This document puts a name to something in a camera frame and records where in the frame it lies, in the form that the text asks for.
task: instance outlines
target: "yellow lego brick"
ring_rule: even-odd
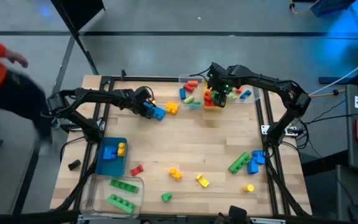
[[[181,173],[179,172],[179,170],[176,170],[175,168],[169,169],[169,174],[171,174],[172,177],[175,178],[176,180],[181,179]]]
[[[244,191],[245,192],[253,192],[254,191],[254,186],[252,184],[248,184],[244,186]]]
[[[176,114],[178,112],[179,104],[173,102],[167,102],[165,111],[170,114]]]
[[[209,182],[203,177],[202,174],[198,175],[196,179],[203,187],[207,187],[209,185]]]
[[[125,156],[125,143],[121,142],[118,144],[117,156]]]

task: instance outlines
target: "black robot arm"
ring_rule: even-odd
[[[311,98],[294,81],[279,80],[251,72],[249,68],[242,65],[222,68],[217,63],[212,63],[209,72],[208,88],[217,91],[213,103],[216,106],[226,105],[226,94],[232,91],[233,87],[240,88],[242,85],[252,85],[264,90],[277,93],[287,111],[281,119],[270,125],[264,141],[268,146],[279,146],[285,135],[285,128],[295,119],[302,117],[308,108]]]
[[[129,109],[135,114],[150,118],[148,107],[144,105],[144,102],[151,97],[147,88],[142,86],[135,91],[125,89],[110,92],[85,90],[83,88],[62,90],[48,97],[47,104],[51,116],[70,120],[83,130],[87,141],[98,142],[101,140],[102,135],[97,122],[93,119],[85,118],[76,109],[83,103],[109,103],[117,106],[120,110]],[[69,104],[67,97],[74,99],[74,102]]]

